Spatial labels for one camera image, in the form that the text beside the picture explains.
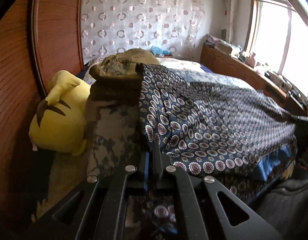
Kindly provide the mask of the wooden louvered wardrobe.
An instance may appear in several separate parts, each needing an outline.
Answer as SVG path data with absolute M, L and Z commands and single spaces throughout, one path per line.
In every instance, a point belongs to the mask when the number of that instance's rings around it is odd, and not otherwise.
M 0 220 L 27 216 L 29 125 L 59 70 L 82 70 L 81 0 L 15 0 L 0 20 Z

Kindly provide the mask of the blue floral white sheet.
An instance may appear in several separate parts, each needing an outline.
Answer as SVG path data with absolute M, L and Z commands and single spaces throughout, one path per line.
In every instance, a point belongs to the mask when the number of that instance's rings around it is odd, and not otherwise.
M 174 74 L 179 75 L 186 82 L 209 82 L 209 83 L 254 90 L 254 88 L 247 82 L 236 77 L 215 74 L 215 73 L 198 72 L 190 69 L 168 68 L 168 70 L 173 71 Z

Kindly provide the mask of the yellow plush toy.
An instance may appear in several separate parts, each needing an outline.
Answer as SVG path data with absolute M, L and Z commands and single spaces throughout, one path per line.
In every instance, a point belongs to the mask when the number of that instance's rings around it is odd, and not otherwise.
M 85 106 L 91 86 L 66 70 L 58 71 L 48 84 L 29 128 L 33 148 L 79 156 L 86 147 Z

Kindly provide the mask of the blue item box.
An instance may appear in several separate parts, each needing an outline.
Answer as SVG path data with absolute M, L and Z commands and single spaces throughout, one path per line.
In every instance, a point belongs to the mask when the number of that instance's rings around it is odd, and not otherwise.
M 172 52 L 170 52 L 169 50 L 161 49 L 156 46 L 153 46 L 151 48 L 151 53 L 155 57 L 160 57 L 160 58 L 172 58 L 173 57 Z

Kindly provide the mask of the pink bottle on cabinet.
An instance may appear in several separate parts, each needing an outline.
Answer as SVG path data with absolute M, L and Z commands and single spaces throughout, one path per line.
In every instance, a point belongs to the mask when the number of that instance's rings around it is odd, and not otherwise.
M 256 60 L 255 60 L 255 53 L 251 53 L 248 57 L 245 59 L 245 63 L 250 66 L 251 68 L 254 68 L 256 65 Z

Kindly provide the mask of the wooden side cabinet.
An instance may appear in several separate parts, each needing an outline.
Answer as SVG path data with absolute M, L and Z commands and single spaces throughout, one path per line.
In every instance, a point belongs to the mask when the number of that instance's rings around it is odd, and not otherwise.
M 295 115 L 307 115 L 305 109 L 287 92 L 284 92 L 273 81 L 255 72 L 248 65 L 226 55 L 207 45 L 202 47 L 200 63 L 216 74 L 239 78 L 256 90 L 261 90 L 264 95 L 274 101 L 290 113 Z

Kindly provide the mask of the window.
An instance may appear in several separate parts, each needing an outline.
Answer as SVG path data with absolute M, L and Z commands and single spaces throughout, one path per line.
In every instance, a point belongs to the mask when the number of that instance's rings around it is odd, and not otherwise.
M 308 97 L 308 27 L 287 0 L 251 0 L 245 47 L 258 70 Z

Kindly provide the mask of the olive patterned pillow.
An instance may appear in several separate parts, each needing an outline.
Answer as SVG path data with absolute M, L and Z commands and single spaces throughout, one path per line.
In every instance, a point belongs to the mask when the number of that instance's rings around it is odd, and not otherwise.
M 134 48 L 89 63 L 95 80 L 85 107 L 87 174 L 110 176 L 121 164 L 140 157 L 138 107 L 142 77 L 139 63 L 159 64 L 147 50 Z

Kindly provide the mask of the cardboard box on cabinet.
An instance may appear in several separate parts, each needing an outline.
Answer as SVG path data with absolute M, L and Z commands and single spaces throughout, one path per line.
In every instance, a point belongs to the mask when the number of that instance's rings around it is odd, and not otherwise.
M 232 47 L 223 42 L 217 42 L 214 47 L 226 55 L 230 55 L 232 52 Z

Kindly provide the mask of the navy circle-patterned shirt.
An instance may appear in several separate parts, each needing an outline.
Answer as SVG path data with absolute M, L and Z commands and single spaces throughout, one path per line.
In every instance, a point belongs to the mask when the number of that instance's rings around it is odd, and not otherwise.
M 296 125 L 261 91 L 196 81 L 138 64 L 139 119 L 149 148 L 197 178 L 214 176 L 244 203 L 279 179 L 297 154 Z

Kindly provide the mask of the sheer circle-patterned curtain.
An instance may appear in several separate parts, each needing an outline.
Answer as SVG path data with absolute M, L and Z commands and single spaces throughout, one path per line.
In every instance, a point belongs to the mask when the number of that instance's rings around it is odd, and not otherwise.
M 81 0 L 85 62 L 132 48 L 194 60 L 204 0 Z

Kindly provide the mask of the navy blue blanket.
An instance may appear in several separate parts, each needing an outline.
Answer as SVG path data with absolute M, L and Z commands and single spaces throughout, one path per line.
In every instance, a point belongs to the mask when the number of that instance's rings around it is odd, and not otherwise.
M 206 67 L 205 65 L 203 65 L 203 64 L 200 65 L 200 68 L 201 68 L 204 72 L 206 72 L 206 73 L 212 73 L 212 74 L 213 74 L 213 71 L 210 70 L 209 68 L 207 68 L 207 67 Z

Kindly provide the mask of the gathered window curtain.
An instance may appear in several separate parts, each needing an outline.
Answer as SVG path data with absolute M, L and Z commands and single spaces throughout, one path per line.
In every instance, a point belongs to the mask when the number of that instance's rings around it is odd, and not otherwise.
M 222 0 L 225 7 L 225 40 L 232 43 L 234 40 L 234 20 L 236 17 L 238 0 Z

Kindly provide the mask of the floral bed cover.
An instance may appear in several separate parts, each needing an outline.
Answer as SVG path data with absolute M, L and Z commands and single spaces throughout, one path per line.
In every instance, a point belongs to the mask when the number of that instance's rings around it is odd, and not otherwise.
M 186 70 L 191 70 L 191 71 L 197 71 L 197 72 L 201 72 L 201 73 L 205 73 L 201 68 L 200 68 L 200 63 L 197 62 L 193 62 L 193 61 L 186 61 L 186 60 L 179 60 L 179 59 L 173 59 L 173 58 L 160 58 L 157 57 L 156 58 L 158 60 L 158 62 L 167 67 L 167 68 L 171 68 L 171 69 L 186 69 Z M 92 78 L 92 76 L 89 74 L 89 70 L 90 68 L 95 65 L 95 64 L 101 64 L 103 61 L 103 59 L 101 58 L 96 58 L 96 59 L 92 59 L 89 62 L 87 62 L 85 64 L 85 67 L 83 69 L 83 72 L 81 72 L 80 74 L 78 74 L 78 77 L 80 79 L 83 79 L 83 81 L 85 81 L 88 84 L 92 84 L 94 83 L 94 79 Z

